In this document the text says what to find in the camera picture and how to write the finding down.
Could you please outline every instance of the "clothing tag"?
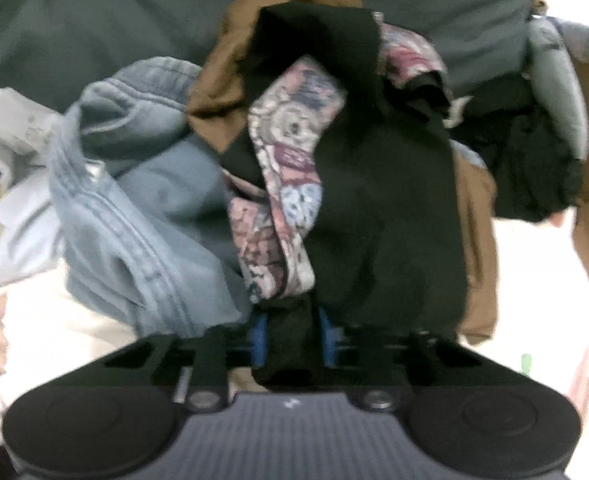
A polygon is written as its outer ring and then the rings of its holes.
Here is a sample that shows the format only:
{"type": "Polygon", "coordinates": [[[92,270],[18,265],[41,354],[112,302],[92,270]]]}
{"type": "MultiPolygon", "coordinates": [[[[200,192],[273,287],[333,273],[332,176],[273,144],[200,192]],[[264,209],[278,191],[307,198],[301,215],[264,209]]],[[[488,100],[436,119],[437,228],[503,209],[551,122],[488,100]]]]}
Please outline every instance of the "clothing tag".
{"type": "Polygon", "coordinates": [[[18,155],[47,151],[61,118],[12,88],[0,88],[0,140],[18,155]]]}

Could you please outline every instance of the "green object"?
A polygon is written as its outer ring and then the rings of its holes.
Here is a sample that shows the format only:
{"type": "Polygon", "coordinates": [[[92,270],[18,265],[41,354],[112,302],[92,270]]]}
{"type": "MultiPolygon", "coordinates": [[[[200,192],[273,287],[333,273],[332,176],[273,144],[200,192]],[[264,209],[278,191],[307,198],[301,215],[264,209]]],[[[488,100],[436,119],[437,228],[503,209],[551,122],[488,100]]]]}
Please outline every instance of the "green object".
{"type": "Polygon", "coordinates": [[[521,373],[530,377],[530,370],[533,367],[533,357],[530,354],[523,354],[521,356],[521,373]]]}

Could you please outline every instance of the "blue object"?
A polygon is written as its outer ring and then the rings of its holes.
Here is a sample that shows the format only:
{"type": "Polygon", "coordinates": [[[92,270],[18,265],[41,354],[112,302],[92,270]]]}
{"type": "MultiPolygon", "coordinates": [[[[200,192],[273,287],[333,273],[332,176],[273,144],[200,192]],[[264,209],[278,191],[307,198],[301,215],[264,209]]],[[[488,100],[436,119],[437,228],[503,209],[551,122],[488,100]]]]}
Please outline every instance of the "blue object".
{"type": "Polygon", "coordinates": [[[328,368],[334,368],[337,365],[337,338],[335,329],[321,308],[319,309],[319,318],[321,319],[323,361],[328,368]]]}
{"type": "Polygon", "coordinates": [[[252,366],[260,368],[266,364],[268,356],[268,315],[262,314],[257,324],[250,330],[252,339],[252,366]]]}

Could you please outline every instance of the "gray ribbed panel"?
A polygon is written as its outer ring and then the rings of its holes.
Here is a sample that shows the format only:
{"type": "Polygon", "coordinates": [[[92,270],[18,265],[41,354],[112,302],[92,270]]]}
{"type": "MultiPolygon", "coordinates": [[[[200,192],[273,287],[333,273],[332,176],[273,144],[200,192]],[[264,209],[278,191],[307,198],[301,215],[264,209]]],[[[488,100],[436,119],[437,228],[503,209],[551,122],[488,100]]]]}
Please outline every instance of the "gray ribbed panel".
{"type": "Polygon", "coordinates": [[[190,418],[164,456],[120,480],[472,478],[424,455],[392,415],[358,410],[343,394],[239,394],[225,412],[190,418]]]}

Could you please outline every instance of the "blue denim fabric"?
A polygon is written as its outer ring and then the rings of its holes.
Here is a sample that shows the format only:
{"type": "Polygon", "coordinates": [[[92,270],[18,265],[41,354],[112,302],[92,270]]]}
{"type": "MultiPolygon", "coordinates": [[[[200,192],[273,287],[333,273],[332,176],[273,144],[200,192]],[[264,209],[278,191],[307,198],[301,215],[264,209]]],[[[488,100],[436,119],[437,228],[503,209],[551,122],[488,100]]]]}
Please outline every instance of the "blue denim fabric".
{"type": "Polygon", "coordinates": [[[95,82],[52,142],[68,290],[140,335],[199,336],[250,311],[218,160],[186,124],[199,70],[158,57],[95,82]]]}

